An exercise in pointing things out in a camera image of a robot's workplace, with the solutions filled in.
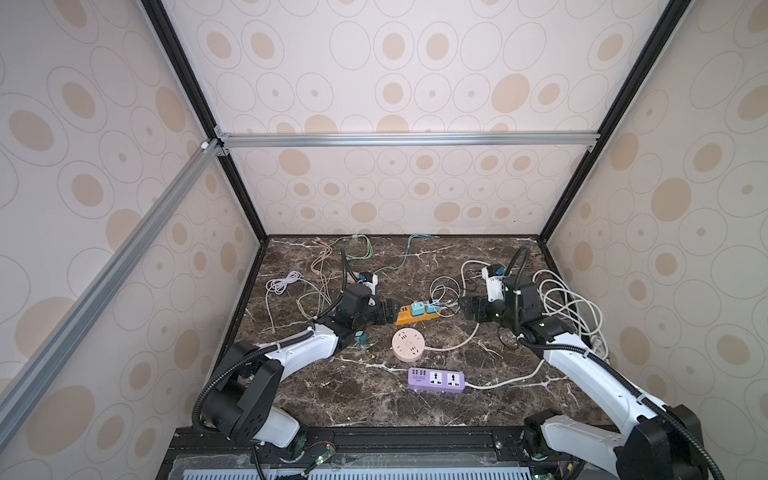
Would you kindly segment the orange power strip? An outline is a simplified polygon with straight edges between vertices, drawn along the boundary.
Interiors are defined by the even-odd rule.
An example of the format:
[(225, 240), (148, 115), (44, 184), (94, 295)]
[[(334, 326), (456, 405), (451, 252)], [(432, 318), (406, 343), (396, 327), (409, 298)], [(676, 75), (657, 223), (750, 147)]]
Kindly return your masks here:
[(439, 318), (439, 313), (439, 306), (429, 302), (414, 302), (400, 308), (395, 324), (401, 326), (431, 320)]

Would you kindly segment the round pink power strip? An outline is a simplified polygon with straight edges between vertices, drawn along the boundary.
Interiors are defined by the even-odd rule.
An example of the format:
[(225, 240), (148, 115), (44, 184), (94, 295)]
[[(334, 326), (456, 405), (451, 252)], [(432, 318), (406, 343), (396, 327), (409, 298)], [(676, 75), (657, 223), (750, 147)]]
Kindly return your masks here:
[(426, 350), (426, 343), (418, 330), (402, 328), (393, 335), (391, 348), (398, 360), (413, 363), (422, 358)]

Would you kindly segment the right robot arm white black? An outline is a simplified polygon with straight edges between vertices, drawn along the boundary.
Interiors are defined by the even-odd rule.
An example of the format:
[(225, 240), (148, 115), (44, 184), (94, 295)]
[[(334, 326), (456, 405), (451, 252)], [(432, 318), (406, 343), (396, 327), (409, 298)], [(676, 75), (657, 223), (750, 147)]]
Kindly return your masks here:
[(600, 323), (603, 316), (593, 302), (553, 273), (523, 282), (521, 274), (489, 265), (482, 277), (485, 294), (460, 300), (467, 316), (509, 329), (519, 345), (564, 373), (615, 426), (587, 425), (552, 409), (531, 415), (522, 433), (530, 459), (566, 454), (619, 479), (723, 478), (690, 409), (670, 406), (627, 379), (609, 364), (606, 348), (591, 349), (601, 332), (589, 329), (576, 309), (586, 306)]

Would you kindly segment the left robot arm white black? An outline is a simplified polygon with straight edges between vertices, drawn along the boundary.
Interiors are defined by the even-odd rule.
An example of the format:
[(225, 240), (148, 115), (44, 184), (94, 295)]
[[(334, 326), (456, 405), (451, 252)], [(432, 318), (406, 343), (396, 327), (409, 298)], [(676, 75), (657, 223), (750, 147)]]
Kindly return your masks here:
[(393, 300), (354, 283), (303, 332), (260, 346), (248, 341), (234, 344), (195, 400), (193, 427), (221, 433), (236, 445), (265, 442), (280, 449), (302, 449), (299, 421), (274, 406), (281, 382), (338, 354), (368, 326), (393, 324), (398, 313)]

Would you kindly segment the teal plug adapter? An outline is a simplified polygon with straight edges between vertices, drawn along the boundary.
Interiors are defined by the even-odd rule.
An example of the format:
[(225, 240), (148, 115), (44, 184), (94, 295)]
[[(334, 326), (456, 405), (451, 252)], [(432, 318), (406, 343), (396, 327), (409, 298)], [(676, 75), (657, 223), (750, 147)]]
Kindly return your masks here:
[(425, 304), (425, 313), (427, 315), (439, 314), (441, 305), (439, 301), (430, 301)]
[(423, 316), (425, 314), (425, 304), (423, 302), (413, 302), (410, 305), (411, 316), (413, 318)]
[(368, 336), (364, 331), (358, 331), (355, 333), (355, 341), (361, 347), (368, 346)]

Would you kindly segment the purple power strip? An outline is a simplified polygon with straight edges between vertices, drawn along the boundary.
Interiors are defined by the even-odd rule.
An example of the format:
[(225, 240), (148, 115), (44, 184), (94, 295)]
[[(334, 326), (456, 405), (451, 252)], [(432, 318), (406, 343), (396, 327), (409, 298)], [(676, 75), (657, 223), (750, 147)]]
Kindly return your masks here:
[(458, 371), (410, 368), (408, 386), (414, 390), (462, 393), (465, 377)]

